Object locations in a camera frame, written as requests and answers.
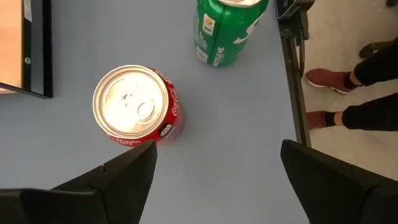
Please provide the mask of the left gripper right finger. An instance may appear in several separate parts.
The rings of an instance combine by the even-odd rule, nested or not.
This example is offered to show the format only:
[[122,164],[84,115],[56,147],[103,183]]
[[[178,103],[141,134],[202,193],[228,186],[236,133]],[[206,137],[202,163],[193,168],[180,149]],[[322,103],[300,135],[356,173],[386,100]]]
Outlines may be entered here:
[[287,139],[280,158],[310,224],[398,224],[398,181]]

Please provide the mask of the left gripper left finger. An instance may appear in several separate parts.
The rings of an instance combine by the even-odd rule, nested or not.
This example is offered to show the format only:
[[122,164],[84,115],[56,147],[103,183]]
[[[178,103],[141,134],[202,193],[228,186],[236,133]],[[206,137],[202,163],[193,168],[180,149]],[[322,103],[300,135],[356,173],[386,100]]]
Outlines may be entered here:
[[43,224],[138,224],[157,161],[155,141],[52,189]]

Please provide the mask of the red Star Wars Coca-Cola can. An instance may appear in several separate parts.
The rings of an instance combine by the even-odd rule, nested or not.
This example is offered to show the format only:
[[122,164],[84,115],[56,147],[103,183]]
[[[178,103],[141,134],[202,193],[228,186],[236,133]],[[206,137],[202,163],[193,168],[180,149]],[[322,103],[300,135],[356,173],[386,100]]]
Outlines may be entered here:
[[93,93],[93,115],[102,131],[123,146],[169,143],[183,127],[174,84],[158,70],[124,65],[108,72]]

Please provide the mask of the green Sprite can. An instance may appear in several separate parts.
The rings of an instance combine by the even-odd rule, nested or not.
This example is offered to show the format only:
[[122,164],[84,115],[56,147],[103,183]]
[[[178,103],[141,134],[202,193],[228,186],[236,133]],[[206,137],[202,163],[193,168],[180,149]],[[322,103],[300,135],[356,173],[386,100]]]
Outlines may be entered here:
[[269,0],[196,0],[195,53],[213,67],[236,61],[264,15]]

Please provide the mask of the person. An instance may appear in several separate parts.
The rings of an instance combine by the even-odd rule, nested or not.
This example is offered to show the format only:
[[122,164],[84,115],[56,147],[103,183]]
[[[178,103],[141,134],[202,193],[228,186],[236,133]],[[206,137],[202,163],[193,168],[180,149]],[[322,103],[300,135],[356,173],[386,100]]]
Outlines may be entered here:
[[[315,87],[331,88],[347,94],[357,88],[398,80],[398,43],[378,50],[350,72],[334,72],[324,68],[308,71],[305,78]],[[349,106],[343,111],[307,113],[310,130],[344,126],[365,131],[398,131],[398,92]]]

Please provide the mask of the black metal rig frame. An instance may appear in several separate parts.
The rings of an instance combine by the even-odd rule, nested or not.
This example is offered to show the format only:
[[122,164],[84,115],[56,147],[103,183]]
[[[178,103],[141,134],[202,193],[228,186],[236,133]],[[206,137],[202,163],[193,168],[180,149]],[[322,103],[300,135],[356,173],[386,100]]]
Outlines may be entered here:
[[298,10],[288,19],[280,20],[279,31],[297,142],[310,146],[311,140],[302,88],[305,41],[308,39],[307,13]]

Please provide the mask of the wooden shelf black metal frame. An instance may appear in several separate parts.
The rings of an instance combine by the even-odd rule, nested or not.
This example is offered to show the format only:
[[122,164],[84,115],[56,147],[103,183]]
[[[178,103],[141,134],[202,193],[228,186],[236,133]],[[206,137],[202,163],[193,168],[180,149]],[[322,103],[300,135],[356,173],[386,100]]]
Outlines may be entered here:
[[0,95],[53,97],[52,0],[0,0]]

